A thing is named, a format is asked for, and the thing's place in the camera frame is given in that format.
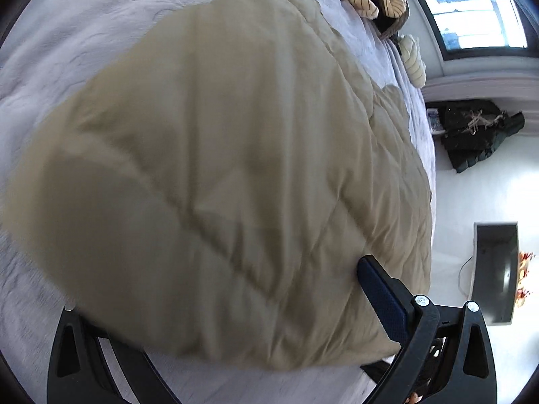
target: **bedspread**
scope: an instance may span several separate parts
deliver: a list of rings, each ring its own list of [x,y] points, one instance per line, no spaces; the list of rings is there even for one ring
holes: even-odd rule
[[[0,49],[0,189],[21,146],[50,109],[166,13],[204,1],[210,0],[32,0]],[[411,87],[396,49],[378,41],[373,26],[348,3],[318,1],[325,18],[375,82],[400,87],[410,113],[412,142],[434,190],[434,154],[424,104],[420,92]],[[42,403],[50,346],[64,299],[6,234],[0,241],[0,348],[30,396]],[[356,402],[368,391],[358,367],[277,374],[163,356],[152,359],[183,402],[312,402],[314,397]]]

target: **blue gripper pad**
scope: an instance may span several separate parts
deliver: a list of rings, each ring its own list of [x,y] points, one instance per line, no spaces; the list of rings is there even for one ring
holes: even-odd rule
[[[406,310],[365,258],[361,258],[357,264],[357,279],[382,322],[387,336],[404,346],[409,337]]]

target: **white blanket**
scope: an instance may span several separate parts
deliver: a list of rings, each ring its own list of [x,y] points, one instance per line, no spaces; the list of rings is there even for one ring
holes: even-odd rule
[[[36,124],[169,10],[210,0],[32,0],[0,49],[0,191]],[[410,134],[431,188],[434,150],[421,94],[398,54],[381,43],[348,3],[318,0],[328,22],[380,85],[398,85]],[[0,349],[37,403],[46,401],[50,347],[63,305],[60,293],[0,237]],[[242,372],[152,356],[182,402],[360,402],[368,382],[359,367],[297,373]]]

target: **beige comforter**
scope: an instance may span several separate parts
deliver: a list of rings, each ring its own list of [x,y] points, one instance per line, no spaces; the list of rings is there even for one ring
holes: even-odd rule
[[[42,123],[5,226],[90,317],[241,366],[394,354],[355,278],[429,288],[430,189],[396,87],[315,0],[178,10]]]

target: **window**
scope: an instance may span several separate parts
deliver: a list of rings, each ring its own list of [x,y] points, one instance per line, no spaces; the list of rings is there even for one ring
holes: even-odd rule
[[[444,60],[536,55],[537,35],[514,0],[419,0]]]

